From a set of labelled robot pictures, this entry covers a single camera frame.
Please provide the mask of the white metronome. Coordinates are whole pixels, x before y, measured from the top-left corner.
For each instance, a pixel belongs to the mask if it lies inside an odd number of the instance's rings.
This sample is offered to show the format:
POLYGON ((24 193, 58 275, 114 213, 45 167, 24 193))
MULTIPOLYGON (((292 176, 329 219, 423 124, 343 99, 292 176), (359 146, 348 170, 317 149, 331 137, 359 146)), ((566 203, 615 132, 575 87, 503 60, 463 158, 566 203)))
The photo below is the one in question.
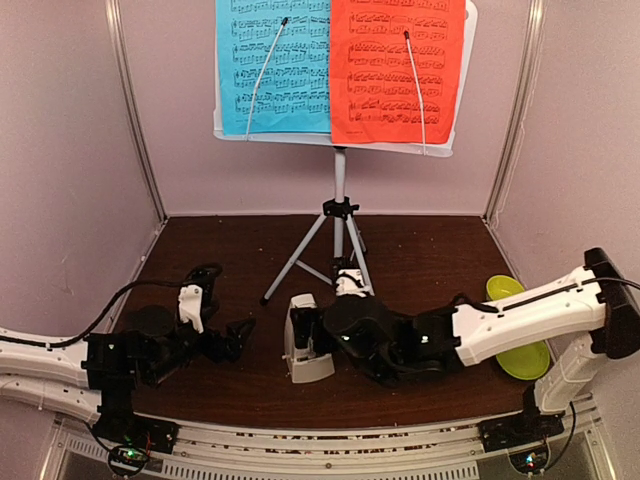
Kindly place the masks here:
POLYGON ((306 293, 291 298, 284 324, 284 354, 289 376, 294 384, 314 383, 329 378, 335 373, 331 353, 318 354, 310 337, 296 341, 294 313, 316 313, 317 304, 312 294, 306 293))

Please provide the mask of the silver tripod stand legs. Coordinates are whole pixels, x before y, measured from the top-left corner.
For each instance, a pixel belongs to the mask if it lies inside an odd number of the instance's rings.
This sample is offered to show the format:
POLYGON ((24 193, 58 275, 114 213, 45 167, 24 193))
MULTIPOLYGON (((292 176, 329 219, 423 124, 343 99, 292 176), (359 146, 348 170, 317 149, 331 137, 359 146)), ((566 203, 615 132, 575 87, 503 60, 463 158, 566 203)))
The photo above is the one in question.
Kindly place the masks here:
POLYGON ((266 306, 286 276, 294 267, 300 268, 324 284, 334 285, 339 273, 347 269, 359 272, 358 282, 366 293, 373 294, 374 286, 367 264, 367 246, 356 222, 360 206, 346 194, 347 147, 334 146, 333 197, 326 200, 319 215, 285 261, 275 278, 259 299, 266 306), (314 268, 303 260, 303 255, 327 223, 331 224, 329 271, 314 268))

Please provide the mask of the white perforated music stand desk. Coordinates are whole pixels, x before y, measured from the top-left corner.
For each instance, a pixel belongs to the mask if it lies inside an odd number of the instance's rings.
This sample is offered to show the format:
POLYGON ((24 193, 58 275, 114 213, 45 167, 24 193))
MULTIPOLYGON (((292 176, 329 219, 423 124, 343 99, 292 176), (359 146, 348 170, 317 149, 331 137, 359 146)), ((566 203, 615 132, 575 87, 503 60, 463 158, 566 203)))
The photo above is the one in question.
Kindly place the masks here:
POLYGON ((220 1, 215 134, 448 156, 470 1, 220 1))

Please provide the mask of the blue sheet music paper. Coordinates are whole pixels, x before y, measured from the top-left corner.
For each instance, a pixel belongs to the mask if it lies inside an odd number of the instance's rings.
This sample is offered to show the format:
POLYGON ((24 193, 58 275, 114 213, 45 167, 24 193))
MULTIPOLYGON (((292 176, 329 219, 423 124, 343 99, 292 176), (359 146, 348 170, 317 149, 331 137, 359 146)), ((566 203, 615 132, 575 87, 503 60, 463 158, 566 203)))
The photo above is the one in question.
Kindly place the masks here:
POLYGON ((329 1, 218 1, 225 136, 328 134, 329 1))

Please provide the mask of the red sheet music paper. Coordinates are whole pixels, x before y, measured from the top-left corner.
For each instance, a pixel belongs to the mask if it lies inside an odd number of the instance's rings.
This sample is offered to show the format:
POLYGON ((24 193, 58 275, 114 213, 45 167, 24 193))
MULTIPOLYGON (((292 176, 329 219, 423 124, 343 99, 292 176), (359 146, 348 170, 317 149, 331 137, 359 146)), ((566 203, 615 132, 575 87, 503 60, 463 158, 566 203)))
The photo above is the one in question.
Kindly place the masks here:
POLYGON ((335 144, 443 145, 463 63, 463 1, 334 1, 329 30, 335 144))

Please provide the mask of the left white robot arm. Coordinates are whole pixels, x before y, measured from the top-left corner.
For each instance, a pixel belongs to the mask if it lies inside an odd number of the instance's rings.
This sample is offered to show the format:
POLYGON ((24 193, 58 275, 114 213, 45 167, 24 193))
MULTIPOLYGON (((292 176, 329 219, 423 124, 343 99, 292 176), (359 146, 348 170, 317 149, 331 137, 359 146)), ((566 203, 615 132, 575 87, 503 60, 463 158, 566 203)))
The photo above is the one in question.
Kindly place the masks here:
POLYGON ((219 303, 216 263, 193 269, 181 282, 177 305, 144 306, 130 313, 124 330, 97 332, 92 322, 72 337, 1 331, 1 394, 41 410, 63 413, 91 426, 105 426, 123 444, 144 433, 132 394, 139 386, 159 386, 200 356, 213 363, 237 361, 255 327, 252 318, 231 322, 224 331, 208 327, 219 303))

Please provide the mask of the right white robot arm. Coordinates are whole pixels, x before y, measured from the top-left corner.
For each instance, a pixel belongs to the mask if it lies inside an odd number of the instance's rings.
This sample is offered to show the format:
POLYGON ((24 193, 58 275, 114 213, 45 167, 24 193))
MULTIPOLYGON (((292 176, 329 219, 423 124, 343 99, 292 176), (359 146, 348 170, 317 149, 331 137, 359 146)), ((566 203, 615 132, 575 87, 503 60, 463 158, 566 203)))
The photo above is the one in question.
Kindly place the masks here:
POLYGON ((291 298, 283 358, 295 383, 333 375, 332 355, 342 352, 365 376, 392 386, 574 333, 574 344, 534 384, 532 404, 513 419, 513 433, 530 442, 606 360, 638 352, 639 305, 632 293, 638 286, 621 276, 603 249, 593 248, 582 266, 541 287, 484 303, 458 294, 445 307, 408 315, 375 297, 361 270, 341 269, 330 306, 319 307, 311 294, 291 298))

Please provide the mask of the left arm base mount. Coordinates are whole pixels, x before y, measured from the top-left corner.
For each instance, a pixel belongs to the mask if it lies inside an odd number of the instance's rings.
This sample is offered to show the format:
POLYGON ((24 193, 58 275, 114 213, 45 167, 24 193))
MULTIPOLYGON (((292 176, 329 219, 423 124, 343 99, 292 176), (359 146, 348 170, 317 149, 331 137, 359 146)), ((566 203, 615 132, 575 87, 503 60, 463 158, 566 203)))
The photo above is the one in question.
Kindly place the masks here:
POLYGON ((96 443, 107 453, 106 463, 118 477, 140 474, 153 453, 171 454, 180 427, 177 423, 133 414, 128 418, 103 415, 85 426, 96 443))

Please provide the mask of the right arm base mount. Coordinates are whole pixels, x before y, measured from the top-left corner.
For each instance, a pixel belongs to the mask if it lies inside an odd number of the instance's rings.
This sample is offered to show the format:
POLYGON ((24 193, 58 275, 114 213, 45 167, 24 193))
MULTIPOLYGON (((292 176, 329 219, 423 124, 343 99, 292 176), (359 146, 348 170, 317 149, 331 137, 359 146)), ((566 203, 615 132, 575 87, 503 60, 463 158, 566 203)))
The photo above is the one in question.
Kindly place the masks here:
POLYGON ((550 466, 548 440, 561 435, 564 425, 557 416, 526 419, 516 414, 482 421, 478 430, 485 453, 505 450, 516 472, 533 476, 550 466))

